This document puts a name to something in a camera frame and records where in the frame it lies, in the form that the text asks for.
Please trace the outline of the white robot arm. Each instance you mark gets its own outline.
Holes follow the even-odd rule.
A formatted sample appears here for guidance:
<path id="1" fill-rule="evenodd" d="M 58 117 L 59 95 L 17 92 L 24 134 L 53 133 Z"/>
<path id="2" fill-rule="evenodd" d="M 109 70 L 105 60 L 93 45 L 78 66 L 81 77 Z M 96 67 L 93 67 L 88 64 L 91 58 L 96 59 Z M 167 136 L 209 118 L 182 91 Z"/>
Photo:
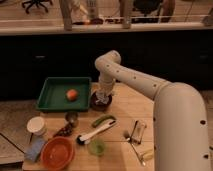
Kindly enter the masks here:
<path id="1" fill-rule="evenodd" d="M 212 171 L 204 100 L 192 86 L 169 82 L 120 65 L 109 51 L 95 60 L 100 72 L 97 97 L 102 100 L 119 80 L 154 101 L 155 171 Z"/>

